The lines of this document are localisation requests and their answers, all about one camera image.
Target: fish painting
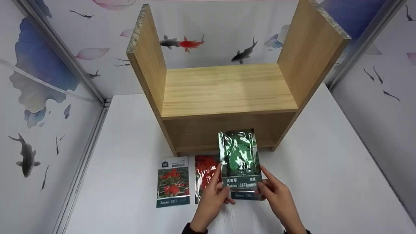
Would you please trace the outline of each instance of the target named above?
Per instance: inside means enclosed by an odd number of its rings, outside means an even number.
[[[50,166],[50,165],[48,165],[48,167],[46,168],[46,171],[45,171],[45,177],[44,177],[44,179],[43,179],[43,183],[42,183],[42,188],[41,188],[41,191],[45,188],[45,183],[46,183],[46,173],[48,173],[49,166]]]
[[[412,19],[412,17],[410,16],[410,14],[409,14],[409,7],[407,5],[405,5],[405,6],[406,6],[406,17],[407,17],[407,20],[408,21],[414,21]]]
[[[55,137],[55,144],[56,144],[56,156],[58,156],[58,154],[59,154],[58,137]]]
[[[17,166],[22,167],[23,176],[28,178],[32,173],[33,167],[37,167],[40,165],[40,162],[35,161],[36,150],[32,151],[32,146],[23,139],[23,137],[19,133],[19,138],[13,138],[8,136],[10,139],[20,142],[22,144],[22,150],[20,154],[23,156],[22,162],[16,162]]]
[[[168,36],[164,35],[163,40],[160,41],[160,46],[166,46],[168,49],[172,49],[172,46],[179,47],[179,41],[177,38],[169,39]]]
[[[247,49],[245,49],[242,53],[240,51],[237,51],[237,55],[234,56],[234,58],[231,59],[232,62],[238,61],[240,64],[243,64],[243,59],[250,58],[250,54],[253,52],[254,47],[256,46],[257,42],[254,42],[253,37],[253,45]]]
[[[283,44],[277,40],[279,37],[279,34],[274,34],[272,37],[269,38],[268,41],[266,41],[264,44],[267,47],[273,47],[275,49],[283,47]]]
[[[381,77],[379,76],[379,74],[376,72],[376,66],[373,66],[373,70],[376,73],[377,77],[379,78],[380,83],[383,85],[383,80],[381,79]]]
[[[78,14],[78,15],[80,15],[80,16],[82,16],[82,17],[84,17],[84,18],[87,18],[87,19],[91,19],[91,17],[93,17],[93,16],[94,16],[94,15],[84,15],[84,14],[80,14],[80,13],[78,13],[78,12],[74,11],[74,10],[70,10],[70,12],[73,12],[73,13],[75,13],[75,14]]]
[[[186,36],[183,37],[183,41],[179,42],[179,46],[185,48],[185,52],[191,53],[189,49],[191,48],[198,48],[199,45],[203,44],[205,34],[202,36],[201,41],[188,41]]]
[[[365,70],[365,68],[364,68],[364,72],[370,77],[370,79],[372,79],[374,81],[374,77],[372,77],[370,74],[368,74],[368,72]]]
[[[394,96],[394,95],[391,95],[389,92],[386,92],[386,91],[384,91],[384,90],[383,90],[383,93],[384,93],[384,95],[387,95],[387,96],[390,96],[390,97],[396,98],[396,99],[397,99],[397,101],[399,101],[399,102],[400,102],[400,99],[399,99],[398,97],[396,97],[396,96]]]
[[[89,75],[89,76],[91,76],[91,79],[94,79],[94,78],[96,78],[96,77],[101,76],[101,75],[99,75],[99,74],[98,74],[98,72],[99,72],[99,70],[97,70],[97,71],[95,72],[95,74],[88,73],[88,75]]]

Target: pink lotus petal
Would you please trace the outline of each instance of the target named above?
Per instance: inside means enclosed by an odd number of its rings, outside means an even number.
[[[92,0],[98,6],[108,10],[124,10],[133,5],[136,0]]]
[[[109,50],[110,48],[85,48],[82,49],[76,57],[85,60],[97,59],[103,57]]]
[[[122,37],[128,37],[128,38],[131,38],[131,35],[133,34],[133,30],[132,29],[127,29],[127,30],[124,30],[121,34],[120,34],[120,36],[122,36]]]
[[[409,61],[416,66],[416,53],[406,53]]]

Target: white table surface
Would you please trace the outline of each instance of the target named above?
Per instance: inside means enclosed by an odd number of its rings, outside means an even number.
[[[156,208],[157,165],[171,157],[144,95],[114,96],[67,234],[180,233],[191,204]],[[275,152],[260,162],[295,199],[312,233],[416,233],[416,228],[324,85]],[[194,161],[189,158],[190,184]],[[210,233],[278,234],[267,202],[238,200],[223,208]]]

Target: wall mural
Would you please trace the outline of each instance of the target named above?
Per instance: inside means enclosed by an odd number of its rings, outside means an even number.
[[[42,0],[37,0],[36,3],[45,16],[52,17]],[[93,50],[91,53],[87,50],[82,55],[87,54],[85,57],[91,54],[100,56],[100,52]],[[10,81],[14,88],[22,92],[18,101],[26,107],[24,119],[27,121],[27,127],[31,128],[44,119],[47,111],[46,101],[51,99],[62,103],[68,94],[67,90],[75,91],[79,80],[27,18],[24,18],[20,24],[20,35],[15,45],[15,53],[17,58],[15,66],[5,59],[1,59],[0,62],[14,70]]]
[[[152,7],[168,69],[232,65],[230,58],[236,56],[237,50],[246,47],[252,36],[258,38],[263,47],[257,46],[258,48],[252,50],[251,58],[245,62],[275,62],[297,5],[297,1],[239,2],[239,5],[229,1],[195,1],[187,4],[180,1],[136,2],[136,0],[91,0],[65,4],[62,0],[45,1],[55,10],[62,12],[57,16],[58,18],[49,18],[49,22],[61,35],[63,41],[71,45],[69,48],[74,56],[80,60],[80,64],[107,97],[112,97],[114,94],[142,92],[140,88],[136,88],[140,85],[133,70],[129,68],[130,64],[128,62],[112,64],[112,60],[125,58],[122,56],[125,56],[125,49],[133,32],[132,27],[144,3],[150,3]],[[321,6],[352,37],[352,42],[334,66],[336,69],[385,0],[317,1],[321,2]],[[216,17],[212,18],[214,6],[216,6]],[[65,13],[68,12],[68,7],[71,9],[69,11],[71,15]],[[205,10],[195,15],[196,8]],[[206,20],[204,23],[200,21],[208,17],[211,21],[218,22],[210,24]],[[73,33],[68,34],[67,28],[79,30],[82,36],[74,37]],[[97,36],[101,38],[100,41],[95,41],[94,38]],[[375,45],[373,47],[374,51],[368,52],[379,54],[377,47]],[[183,49],[188,55],[179,54],[177,48]],[[122,78],[123,82],[117,82],[118,79],[114,77]]]
[[[44,18],[61,14],[35,2]],[[101,107],[12,1],[0,30],[1,232],[52,233]]]
[[[416,2],[407,1],[333,92],[395,194],[416,220]]]

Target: wooden side panel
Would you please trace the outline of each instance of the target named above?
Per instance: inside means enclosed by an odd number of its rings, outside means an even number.
[[[309,101],[350,39],[315,0],[299,0],[277,61],[299,107]]]
[[[126,53],[169,147],[174,156],[177,156],[161,117],[166,64],[149,4],[144,4],[141,8]]]
[[[259,147],[273,147],[295,112],[164,119],[177,152],[218,150],[218,132],[254,128]]]

